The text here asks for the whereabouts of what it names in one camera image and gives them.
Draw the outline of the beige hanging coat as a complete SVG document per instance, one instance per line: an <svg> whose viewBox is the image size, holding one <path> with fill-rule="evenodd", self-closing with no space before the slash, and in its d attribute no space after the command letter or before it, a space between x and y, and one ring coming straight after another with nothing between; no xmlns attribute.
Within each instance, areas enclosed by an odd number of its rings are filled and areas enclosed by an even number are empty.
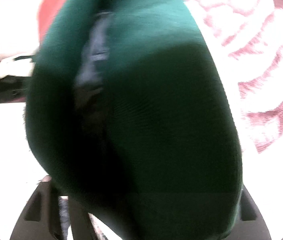
<svg viewBox="0 0 283 240"><path fill-rule="evenodd" d="M0 79L6 76L30 77L35 63L32 55L11 56L0 61Z"/></svg>

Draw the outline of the floral purple bed blanket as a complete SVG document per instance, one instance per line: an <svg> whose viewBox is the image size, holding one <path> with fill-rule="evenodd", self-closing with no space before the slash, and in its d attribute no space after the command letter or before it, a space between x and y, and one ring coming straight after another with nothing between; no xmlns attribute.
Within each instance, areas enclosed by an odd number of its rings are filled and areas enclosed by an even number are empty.
<svg viewBox="0 0 283 240"><path fill-rule="evenodd" d="M257 206L236 239L283 239L283 0L184 0L224 83Z"/></svg>

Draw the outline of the green white varsity jacket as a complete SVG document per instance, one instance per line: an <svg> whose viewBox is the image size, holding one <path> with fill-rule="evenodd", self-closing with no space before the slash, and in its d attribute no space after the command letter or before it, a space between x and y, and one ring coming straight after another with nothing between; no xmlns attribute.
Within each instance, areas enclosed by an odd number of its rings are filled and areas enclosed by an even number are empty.
<svg viewBox="0 0 283 240"><path fill-rule="evenodd" d="M26 135L57 186L122 239L224 239L242 157L183 0L66 0L34 57Z"/></svg>

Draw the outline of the red duvet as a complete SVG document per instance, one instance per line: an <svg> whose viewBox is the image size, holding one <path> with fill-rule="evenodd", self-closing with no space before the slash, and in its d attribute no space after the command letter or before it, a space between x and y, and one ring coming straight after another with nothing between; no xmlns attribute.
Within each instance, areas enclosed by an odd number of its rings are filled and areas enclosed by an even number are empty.
<svg viewBox="0 0 283 240"><path fill-rule="evenodd" d="M38 33L39 42L42 43L44 37L52 24L54 18L66 0L43 0L38 11Z"/></svg>

